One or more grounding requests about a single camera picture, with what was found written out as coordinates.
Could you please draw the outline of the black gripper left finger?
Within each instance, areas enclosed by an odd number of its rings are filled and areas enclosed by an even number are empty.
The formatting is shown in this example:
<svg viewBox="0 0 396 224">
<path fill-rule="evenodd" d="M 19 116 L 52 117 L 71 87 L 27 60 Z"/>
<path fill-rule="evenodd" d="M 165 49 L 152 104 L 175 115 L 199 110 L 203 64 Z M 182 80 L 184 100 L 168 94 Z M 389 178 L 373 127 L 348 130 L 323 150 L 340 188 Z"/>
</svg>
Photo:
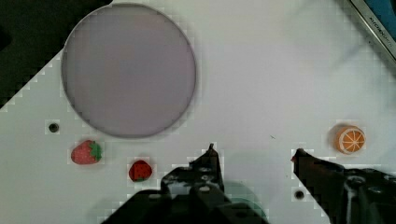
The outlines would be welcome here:
<svg viewBox="0 0 396 224">
<path fill-rule="evenodd" d="M 247 203 L 224 192 L 219 154 L 210 145 L 187 167 L 177 167 L 159 189 L 137 192 L 101 224 L 269 224 Z"/>
</svg>

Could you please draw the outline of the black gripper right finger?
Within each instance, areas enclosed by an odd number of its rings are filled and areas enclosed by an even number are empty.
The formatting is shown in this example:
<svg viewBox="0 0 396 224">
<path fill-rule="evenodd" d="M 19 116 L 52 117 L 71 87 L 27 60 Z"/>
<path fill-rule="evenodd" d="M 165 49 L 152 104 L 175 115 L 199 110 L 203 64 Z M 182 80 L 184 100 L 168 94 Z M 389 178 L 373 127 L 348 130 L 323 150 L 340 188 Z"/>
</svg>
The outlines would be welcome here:
<svg viewBox="0 0 396 224">
<path fill-rule="evenodd" d="M 396 182 L 372 168 L 350 168 L 318 159 L 299 148 L 293 172 L 331 224 L 396 224 Z"/>
</svg>

